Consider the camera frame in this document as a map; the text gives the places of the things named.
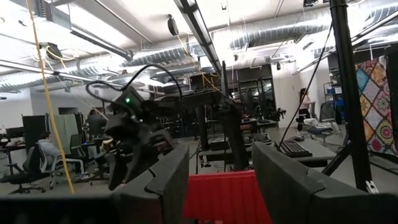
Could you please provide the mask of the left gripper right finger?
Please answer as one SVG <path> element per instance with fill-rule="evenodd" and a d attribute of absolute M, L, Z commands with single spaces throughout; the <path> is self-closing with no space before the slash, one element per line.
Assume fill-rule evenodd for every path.
<path fill-rule="evenodd" d="M 260 143 L 252 158 L 273 224 L 370 224 L 366 192 Z"/>

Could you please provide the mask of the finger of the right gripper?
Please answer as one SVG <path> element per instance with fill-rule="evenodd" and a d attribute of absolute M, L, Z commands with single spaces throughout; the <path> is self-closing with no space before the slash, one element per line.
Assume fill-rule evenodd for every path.
<path fill-rule="evenodd" d="M 127 184 L 138 175 L 153 166 L 159 160 L 157 149 L 140 149 L 134 152 L 131 162 L 127 166 L 124 183 Z"/>
<path fill-rule="evenodd" d="M 126 175 L 126 163 L 124 157 L 119 152 L 109 154 L 108 163 L 109 163 L 108 189 L 114 190 L 124 180 L 124 177 Z"/>

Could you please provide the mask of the black keyboard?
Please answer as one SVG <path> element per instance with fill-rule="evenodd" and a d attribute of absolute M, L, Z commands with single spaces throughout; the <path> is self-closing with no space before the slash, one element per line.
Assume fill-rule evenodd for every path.
<path fill-rule="evenodd" d="M 310 151 L 306 150 L 295 140 L 283 140 L 281 143 L 275 142 L 274 146 L 279 152 L 291 158 L 313 156 Z"/>

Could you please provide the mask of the green partition panel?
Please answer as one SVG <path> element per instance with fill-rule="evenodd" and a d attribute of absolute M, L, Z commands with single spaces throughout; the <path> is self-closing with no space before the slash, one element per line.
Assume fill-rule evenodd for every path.
<path fill-rule="evenodd" d="M 56 117 L 58 134 L 65 154 L 70 154 L 71 136 L 78 134 L 78 127 L 74 114 L 59 115 Z"/>

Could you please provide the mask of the seated person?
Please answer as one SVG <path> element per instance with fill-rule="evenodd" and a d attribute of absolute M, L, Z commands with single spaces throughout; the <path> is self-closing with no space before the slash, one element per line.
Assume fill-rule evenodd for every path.
<path fill-rule="evenodd" d="M 61 150 L 52 143 L 52 135 L 49 132 L 43 132 L 37 143 L 46 155 L 49 164 L 56 158 L 61 158 Z M 79 162 L 75 163 L 75 174 L 78 175 L 80 179 L 85 180 L 93 177 L 93 174 L 89 174 L 85 171 L 83 167 L 83 157 L 78 154 L 65 154 L 65 158 L 79 160 Z"/>

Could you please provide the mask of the standing person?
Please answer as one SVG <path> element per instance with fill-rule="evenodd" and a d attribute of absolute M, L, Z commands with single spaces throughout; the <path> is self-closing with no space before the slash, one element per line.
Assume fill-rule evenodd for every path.
<path fill-rule="evenodd" d="M 296 119 L 298 131 L 302 131 L 304 120 L 311 118 L 309 109 L 312 101 L 308 97 L 308 91 L 306 88 L 302 88 L 300 90 L 300 102 L 301 104 L 298 111 L 298 117 Z"/>

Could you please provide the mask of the black office chair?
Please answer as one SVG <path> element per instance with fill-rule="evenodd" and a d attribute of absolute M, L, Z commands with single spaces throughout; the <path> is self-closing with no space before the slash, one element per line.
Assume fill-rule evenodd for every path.
<path fill-rule="evenodd" d="M 40 160 L 41 153 L 38 146 L 31 147 L 28 150 L 27 158 L 22 167 L 19 167 L 16 163 L 6 164 L 8 168 L 15 168 L 18 174 L 7 175 L 5 180 L 1 182 L 18 185 L 18 188 L 12 191 L 11 194 L 29 194 L 31 190 L 39 190 L 45 193 L 46 190 L 43 187 L 32 185 L 33 182 L 49 176 L 47 173 L 41 171 Z"/>

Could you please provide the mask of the black partition panel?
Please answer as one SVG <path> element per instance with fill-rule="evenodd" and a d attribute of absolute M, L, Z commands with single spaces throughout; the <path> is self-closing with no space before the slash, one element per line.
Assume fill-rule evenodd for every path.
<path fill-rule="evenodd" d="M 29 149 L 40 139 L 41 134 L 49 131 L 49 115 L 23 116 L 25 145 Z"/>

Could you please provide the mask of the long ceiling light fixture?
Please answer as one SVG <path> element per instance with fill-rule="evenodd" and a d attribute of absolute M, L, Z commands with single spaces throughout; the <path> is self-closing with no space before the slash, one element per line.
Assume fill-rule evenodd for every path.
<path fill-rule="evenodd" d="M 37 5 L 39 7 L 38 15 L 45 18 L 47 21 L 66 28 L 66 30 L 72 35 L 97 45 L 108 52 L 114 53 L 127 61 L 132 60 L 133 52 L 131 50 L 124 50 L 117 47 L 88 30 L 74 24 L 70 17 L 69 6 L 73 1 L 74 0 L 37 0 Z"/>

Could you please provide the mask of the black ceiling beam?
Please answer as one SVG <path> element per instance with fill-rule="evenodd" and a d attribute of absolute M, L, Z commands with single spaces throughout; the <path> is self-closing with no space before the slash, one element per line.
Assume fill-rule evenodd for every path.
<path fill-rule="evenodd" d="M 174 0 L 174 2 L 186 20 L 197 42 L 201 45 L 212 67 L 217 73 L 221 74 L 223 67 L 216 54 L 215 46 L 201 14 L 197 0 Z"/>

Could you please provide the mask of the colourful patchwork quilt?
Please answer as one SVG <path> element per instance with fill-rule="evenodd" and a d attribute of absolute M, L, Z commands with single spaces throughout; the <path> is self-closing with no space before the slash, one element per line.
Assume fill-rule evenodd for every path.
<path fill-rule="evenodd" d="M 356 65 L 356 79 L 368 150 L 398 156 L 384 56 Z"/>

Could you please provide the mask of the black frame brace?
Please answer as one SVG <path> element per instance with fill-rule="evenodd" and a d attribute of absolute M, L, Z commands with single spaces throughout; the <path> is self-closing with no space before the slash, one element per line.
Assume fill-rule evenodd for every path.
<path fill-rule="evenodd" d="M 331 160 L 331 162 L 322 170 L 322 174 L 331 176 L 341 163 L 351 154 L 352 143 L 348 142 Z"/>

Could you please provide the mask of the silver ceiling duct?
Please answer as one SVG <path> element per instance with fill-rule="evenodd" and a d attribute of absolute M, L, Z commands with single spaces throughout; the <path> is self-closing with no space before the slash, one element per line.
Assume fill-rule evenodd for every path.
<path fill-rule="evenodd" d="M 138 67 L 150 63 L 177 62 L 190 56 L 204 56 L 204 51 L 199 43 L 191 42 L 184 47 L 176 45 L 159 50 L 145 50 L 136 52 L 132 60 L 125 60 L 120 56 L 106 54 L 91 58 L 67 62 L 66 67 L 59 66 L 59 72 L 79 77 L 93 77 L 118 71 L 126 67 Z M 0 92 L 20 90 L 37 85 L 42 85 L 42 75 L 33 72 L 17 72 L 0 76 Z"/>
<path fill-rule="evenodd" d="M 327 29 L 330 21 L 329 9 L 321 8 L 233 26 L 228 31 L 232 38 L 229 48 L 239 50 L 246 45 L 268 45 L 296 39 L 305 34 L 314 34 Z"/>

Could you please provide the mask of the white frame bracket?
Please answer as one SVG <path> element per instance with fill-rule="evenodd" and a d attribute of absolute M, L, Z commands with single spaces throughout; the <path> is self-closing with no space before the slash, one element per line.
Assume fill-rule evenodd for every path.
<path fill-rule="evenodd" d="M 372 180 L 365 181 L 366 189 L 370 194 L 378 194 L 379 190 Z"/>

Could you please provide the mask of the black frame post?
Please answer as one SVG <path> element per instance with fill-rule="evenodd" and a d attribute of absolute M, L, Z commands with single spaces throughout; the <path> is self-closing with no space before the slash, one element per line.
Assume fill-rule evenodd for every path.
<path fill-rule="evenodd" d="M 341 75 L 345 118 L 348 123 L 349 148 L 351 149 L 354 178 L 356 187 L 367 191 L 368 185 L 372 181 L 372 175 L 354 67 L 347 8 L 348 5 L 345 0 L 330 0 L 330 13 Z"/>

